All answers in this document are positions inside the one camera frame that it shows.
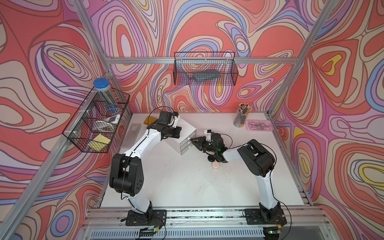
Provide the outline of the white drawer cabinet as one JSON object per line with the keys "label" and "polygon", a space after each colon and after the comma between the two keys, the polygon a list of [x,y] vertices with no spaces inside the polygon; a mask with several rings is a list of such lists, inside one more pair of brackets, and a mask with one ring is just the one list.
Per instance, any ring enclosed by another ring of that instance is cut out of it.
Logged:
{"label": "white drawer cabinet", "polygon": [[183,119],[179,119],[177,126],[181,127],[178,139],[168,138],[165,142],[178,154],[183,155],[191,147],[191,139],[197,136],[197,129]]}

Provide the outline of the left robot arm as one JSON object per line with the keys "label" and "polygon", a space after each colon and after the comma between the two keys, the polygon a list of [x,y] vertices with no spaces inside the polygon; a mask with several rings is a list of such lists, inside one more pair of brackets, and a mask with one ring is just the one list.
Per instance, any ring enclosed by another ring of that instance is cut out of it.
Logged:
{"label": "left robot arm", "polygon": [[145,180],[142,160],[162,140],[179,139],[181,130],[182,127],[151,124],[128,151],[113,156],[109,186],[132,207],[124,219],[127,226],[147,225],[161,220],[154,215],[152,202],[139,195]]}

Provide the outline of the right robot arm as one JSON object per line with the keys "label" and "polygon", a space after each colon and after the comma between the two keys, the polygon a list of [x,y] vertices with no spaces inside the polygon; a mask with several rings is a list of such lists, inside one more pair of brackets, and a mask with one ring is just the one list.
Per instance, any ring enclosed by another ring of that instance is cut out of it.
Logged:
{"label": "right robot arm", "polygon": [[251,139],[245,144],[228,148],[222,136],[214,133],[211,137],[197,137],[191,143],[201,152],[208,154],[208,160],[213,163],[228,163],[242,160],[248,170],[256,176],[260,193],[259,208],[245,210],[250,225],[264,223],[268,225],[284,226],[287,224],[281,202],[277,200],[273,191],[273,170],[276,157],[263,144]]}

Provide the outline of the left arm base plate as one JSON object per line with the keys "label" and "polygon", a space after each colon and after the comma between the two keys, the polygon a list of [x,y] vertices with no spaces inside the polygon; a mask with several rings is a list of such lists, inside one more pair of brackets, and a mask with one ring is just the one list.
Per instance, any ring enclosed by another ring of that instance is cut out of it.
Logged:
{"label": "left arm base plate", "polygon": [[125,222],[126,226],[139,227],[139,226],[155,226],[163,227],[166,223],[167,211],[166,210],[152,210],[146,214],[139,214],[130,210],[125,219],[121,222]]}

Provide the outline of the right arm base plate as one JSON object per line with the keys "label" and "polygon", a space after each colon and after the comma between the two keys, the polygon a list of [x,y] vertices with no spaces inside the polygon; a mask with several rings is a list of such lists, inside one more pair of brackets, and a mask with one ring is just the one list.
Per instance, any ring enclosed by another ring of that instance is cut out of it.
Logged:
{"label": "right arm base plate", "polygon": [[271,211],[261,209],[245,209],[244,215],[248,225],[284,226],[287,224],[287,219],[282,209]]}

